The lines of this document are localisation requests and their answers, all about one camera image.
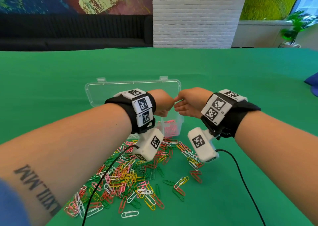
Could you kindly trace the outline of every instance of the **tattoo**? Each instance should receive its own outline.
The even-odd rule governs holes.
[[[49,211],[52,217],[56,215],[58,211],[60,211],[62,207],[56,200],[55,196],[52,194],[50,189],[43,183],[43,181],[39,179],[39,176],[33,170],[31,170],[28,164],[22,168],[14,170],[13,172],[14,174],[22,173],[20,180],[23,184],[31,184],[29,187],[30,191],[36,189],[39,185],[43,186],[44,189],[42,189],[42,192],[37,194],[36,197],[39,200],[39,202],[44,206],[44,208]]]

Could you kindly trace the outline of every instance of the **green moss wall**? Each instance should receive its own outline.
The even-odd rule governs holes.
[[[282,20],[296,0],[245,0],[240,20]]]

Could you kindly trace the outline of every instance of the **potted plant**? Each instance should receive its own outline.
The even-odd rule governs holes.
[[[282,38],[288,42],[282,43],[279,47],[300,48],[300,45],[295,43],[297,35],[301,31],[304,31],[305,28],[313,25],[317,21],[317,17],[309,14],[304,14],[304,11],[296,11],[286,17],[286,21],[292,22],[292,29],[280,30]]]

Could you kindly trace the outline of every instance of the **plant pot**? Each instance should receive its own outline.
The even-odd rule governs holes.
[[[292,47],[292,48],[301,48],[301,46],[299,44],[293,43],[282,43],[280,46],[280,48],[285,48],[285,47]]]

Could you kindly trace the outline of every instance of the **green tablecloth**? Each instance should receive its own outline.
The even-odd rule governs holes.
[[[307,49],[0,52],[0,143],[89,109],[84,85],[96,81],[97,77],[132,81],[169,76],[169,79],[179,79],[182,89],[228,88],[247,96],[269,115],[318,135],[318,98],[303,82],[317,72],[317,62],[318,53]],[[179,140],[189,144],[187,133],[197,126],[203,128],[198,119],[185,118]],[[267,225],[311,225],[232,138],[221,139],[215,145],[236,157]],[[167,180],[176,181],[189,175],[185,157],[176,152],[162,167]],[[142,201],[139,216],[122,219],[117,200],[110,209],[88,218],[86,225],[261,225],[230,156],[220,153],[218,160],[206,164],[201,171],[202,184],[190,178],[183,186],[185,202],[179,201],[157,174],[156,183],[160,185],[165,210],[151,211]],[[69,176],[71,180],[71,174],[65,172],[61,177]],[[80,224],[80,218],[70,218],[61,211],[48,225]]]

